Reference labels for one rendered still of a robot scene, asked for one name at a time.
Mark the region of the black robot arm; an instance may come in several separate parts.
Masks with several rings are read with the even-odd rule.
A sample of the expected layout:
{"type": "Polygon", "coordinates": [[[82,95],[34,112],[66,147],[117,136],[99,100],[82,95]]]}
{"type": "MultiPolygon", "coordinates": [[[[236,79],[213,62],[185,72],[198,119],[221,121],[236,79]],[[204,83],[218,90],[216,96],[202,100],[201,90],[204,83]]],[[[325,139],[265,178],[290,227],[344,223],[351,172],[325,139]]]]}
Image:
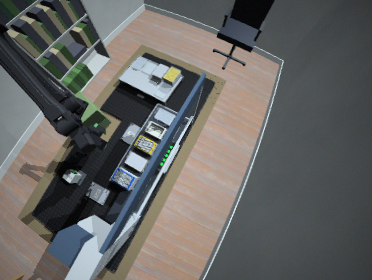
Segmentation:
{"type": "Polygon", "coordinates": [[[105,149],[108,142],[98,137],[94,130],[83,126],[81,117],[88,103],[75,97],[68,89],[63,91],[58,88],[17,46],[8,30],[0,19],[0,65],[37,104],[59,134],[70,136],[83,153],[92,152],[95,148],[105,149]]]}

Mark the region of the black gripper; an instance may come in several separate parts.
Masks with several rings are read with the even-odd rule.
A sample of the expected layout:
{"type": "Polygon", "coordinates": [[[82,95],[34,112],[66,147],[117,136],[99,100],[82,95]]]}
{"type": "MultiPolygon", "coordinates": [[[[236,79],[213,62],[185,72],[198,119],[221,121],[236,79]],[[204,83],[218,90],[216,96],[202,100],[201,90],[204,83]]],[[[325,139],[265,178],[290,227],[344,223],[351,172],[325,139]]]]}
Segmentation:
{"type": "MultiPolygon", "coordinates": [[[[94,130],[95,132],[98,132],[98,134],[99,134],[98,137],[101,137],[102,134],[106,135],[106,129],[104,127],[98,125],[97,123],[94,126],[90,125],[89,128],[94,130]]],[[[95,151],[95,149],[93,151],[95,151]]],[[[92,152],[89,152],[89,154],[91,154],[92,152]]]]}

